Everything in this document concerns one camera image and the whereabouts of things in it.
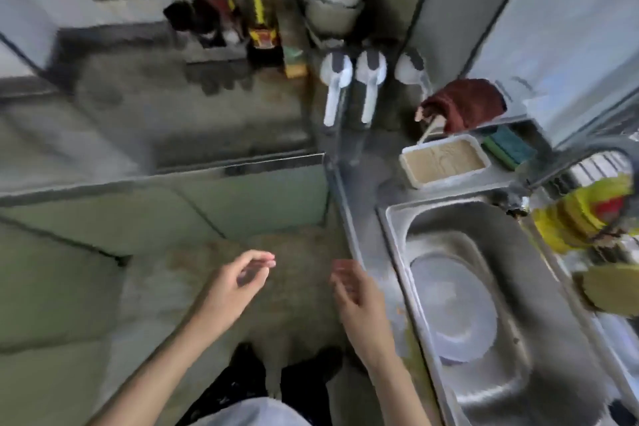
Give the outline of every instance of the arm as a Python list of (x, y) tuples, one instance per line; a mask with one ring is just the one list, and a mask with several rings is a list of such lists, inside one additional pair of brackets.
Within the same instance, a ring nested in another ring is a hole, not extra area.
[(331, 282), (348, 340), (368, 370), (387, 426), (430, 426), (410, 373), (395, 352), (384, 295), (354, 261), (333, 267)]
[[(264, 286), (275, 256), (247, 251), (221, 268), (178, 326), (89, 421), (89, 426), (152, 426), (187, 369), (240, 317)], [(252, 281), (238, 286), (249, 263), (260, 267)]]

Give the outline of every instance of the faucet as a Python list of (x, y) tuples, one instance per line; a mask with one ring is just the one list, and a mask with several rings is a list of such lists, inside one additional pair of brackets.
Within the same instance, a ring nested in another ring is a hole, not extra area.
[(518, 196), (521, 202), (572, 165), (597, 153), (609, 151), (619, 152), (627, 158), (632, 168), (633, 190), (632, 194), (624, 197), (624, 203), (618, 217), (592, 238), (593, 241), (596, 241), (616, 228), (621, 219), (639, 218), (639, 193), (637, 192), (639, 186), (639, 142), (635, 140), (623, 136), (598, 137), (581, 142), (567, 150), (540, 154), (522, 165), (522, 170), (519, 171), (520, 178), (509, 189), (509, 202), (513, 203), (513, 195)]

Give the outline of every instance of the brown rag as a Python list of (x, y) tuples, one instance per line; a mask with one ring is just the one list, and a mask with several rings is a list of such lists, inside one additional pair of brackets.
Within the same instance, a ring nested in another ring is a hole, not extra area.
[(424, 117), (446, 117), (446, 133), (471, 130), (506, 111), (504, 97), (488, 80), (455, 80), (422, 102)]

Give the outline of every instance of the sink basin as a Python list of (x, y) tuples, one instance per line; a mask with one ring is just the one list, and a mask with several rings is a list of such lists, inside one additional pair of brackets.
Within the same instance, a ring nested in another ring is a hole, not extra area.
[[(435, 390), (473, 425), (595, 425), (606, 376), (536, 246), (493, 205), (503, 195), (490, 189), (380, 211)], [(497, 309), (495, 342), (468, 363), (433, 356), (417, 295), (425, 284), (411, 273), (417, 257), (442, 253), (483, 282)], [(463, 423), (459, 414), (456, 421)]]

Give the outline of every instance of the white shirt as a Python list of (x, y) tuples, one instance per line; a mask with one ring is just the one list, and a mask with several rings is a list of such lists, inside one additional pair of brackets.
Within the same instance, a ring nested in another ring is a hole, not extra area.
[(311, 426), (294, 409), (269, 397), (238, 402), (191, 426)]

